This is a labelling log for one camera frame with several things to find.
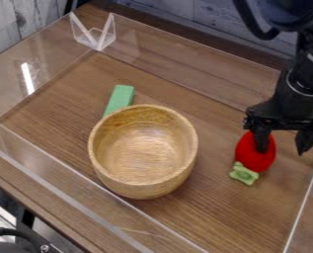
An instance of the green block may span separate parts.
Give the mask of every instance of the green block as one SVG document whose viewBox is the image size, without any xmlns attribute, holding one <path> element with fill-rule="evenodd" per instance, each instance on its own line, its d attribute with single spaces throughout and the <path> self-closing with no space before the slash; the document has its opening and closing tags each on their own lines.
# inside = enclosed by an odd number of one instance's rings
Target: green block
<svg viewBox="0 0 313 253">
<path fill-rule="evenodd" d="M 128 107 L 132 103 L 135 88 L 128 85 L 116 85 L 110 97 L 103 117 L 108 116 L 116 110 Z"/>
<path fill-rule="evenodd" d="M 259 173 L 247 169 L 241 162 L 235 162 L 234 171 L 230 172 L 229 175 L 233 179 L 241 181 L 247 186 L 251 186 L 255 180 L 259 178 Z"/>
</svg>

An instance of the red object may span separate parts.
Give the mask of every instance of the red object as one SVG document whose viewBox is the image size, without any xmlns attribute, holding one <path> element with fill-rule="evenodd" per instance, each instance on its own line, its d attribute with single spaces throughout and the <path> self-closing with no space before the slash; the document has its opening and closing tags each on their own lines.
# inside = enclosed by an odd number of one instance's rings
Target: red object
<svg viewBox="0 0 313 253">
<path fill-rule="evenodd" d="M 259 153 L 255 146 L 255 135 L 249 131 L 241 138 L 235 147 L 235 160 L 243 163 L 243 166 L 255 171 L 267 170 L 275 158 L 275 142 L 271 134 L 267 139 L 266 153 Z"/>
</svg>

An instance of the bowl rim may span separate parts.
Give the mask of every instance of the bowl rim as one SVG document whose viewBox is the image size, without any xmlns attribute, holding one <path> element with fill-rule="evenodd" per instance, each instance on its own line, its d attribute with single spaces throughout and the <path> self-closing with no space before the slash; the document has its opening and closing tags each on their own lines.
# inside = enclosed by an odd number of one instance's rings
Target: bowl rim
<svg viewBox="0 0 313 253">
<path fill-rule="evenodd" d="M 96 130 L 100 128 L 100 126 L 104 124 L 104 122 L 114 116 L 119 115 L 120 113 L 123 113 L 124 111 L 128 111 L 131 109 L 135 108 L 155 108 L 159 110 L 166 111 L 167 113 L 170 113 L 171 115 L 176 116 L 184 123 L 184 125 L 188 128 L 188 137 L 191 138 L 191 148 L 190 148 L 190 155 L 186 158 L 184 164 L 182 166 L 179 166 L 178 168 L 174 169 L 174 172 L 171 174 L 168 174 L 167 177 L 162 177 L 160 179 L 152 180 L 151 183 L 127 183 L 126 181 L 122 181 L 119 179 L 116 179 L 115 177 L 112 177 L 112 174 L 107 172 L 107 170 L 104 169 L 104 167 L 100 165 L 100 163 L 98 162 L 98 159 L 95 157 L 95 153 L 94 153 L 94 137 L 96 134 Z M 107 178 L 110 178 L 112 181 L 124 184 L 127 186 L 150 186 L 150 185 L 156 185 L 156 184 L 162 184 L 163 182 L 167 182 L 168 180 L 171 180 L 172 178 L 175 178 L 178 175 L 180 175 L 180 173 L 190 167 L 190 165 L 194 163 L 195 160 L 195 156 L 196 156 L 196 151 L 198 151 L 198 135 L 196 135 L 196 131 L 195 128 L 191 124 L 191 122 L 188 121 L 188 119 L 180 114 L 178 113 L 175 110 L 164 107 L 164 106 L 159 106 L 159 105 L 151 105 L 151 104 L 139 104 L 139 105 L 134 105 L 134 106 L 128 106 L 124 107 L 123 109 L 116 110 L 114 113 L 111 113 L 108 116 L 103 117 L 100 119 L 100 121 L 96 123 L 96 125 L 94 126 L 91 133 L 88 135 L 88 140 L 87 140 L 87 152 L 88 152 L 88 156 L 90 156 L 90 160 L 94 166 L 94 169 L 96 169 L 100 174 L 103 174 Z"/>
</svg>

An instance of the wooden bowl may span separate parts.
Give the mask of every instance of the wooden bowl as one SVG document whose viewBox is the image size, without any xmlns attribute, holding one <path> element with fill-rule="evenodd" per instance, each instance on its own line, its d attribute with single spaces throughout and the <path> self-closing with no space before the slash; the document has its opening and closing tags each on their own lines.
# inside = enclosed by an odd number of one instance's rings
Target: wooden bowl
<svg viewBox="0 0 313 253">
<path fill-rule="evenodd" d="M 182 184 L 196 148 L 188 120 L 154 105 L 116 111 L 102 119 L 88 137 L 88 155 L 103 184 L 139 200 L 166 195 Z"/>
</svg>

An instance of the transparent clip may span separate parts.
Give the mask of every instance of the transparent clip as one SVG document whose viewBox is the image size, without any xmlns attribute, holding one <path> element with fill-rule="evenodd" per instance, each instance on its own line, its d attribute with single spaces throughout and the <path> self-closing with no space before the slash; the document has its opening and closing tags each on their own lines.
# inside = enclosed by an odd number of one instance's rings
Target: transparent clip
<svg viewBox="0 0 313 253">
<path fill-rule="evenodd" d="M 70 13 L 68 17 L 75 40 L 94 50 L 102 51 L 116 38 L 114 15 L 108 15 L 103 30 L 96 28 L 87 30 L 74 13 Z"/>
</svg>

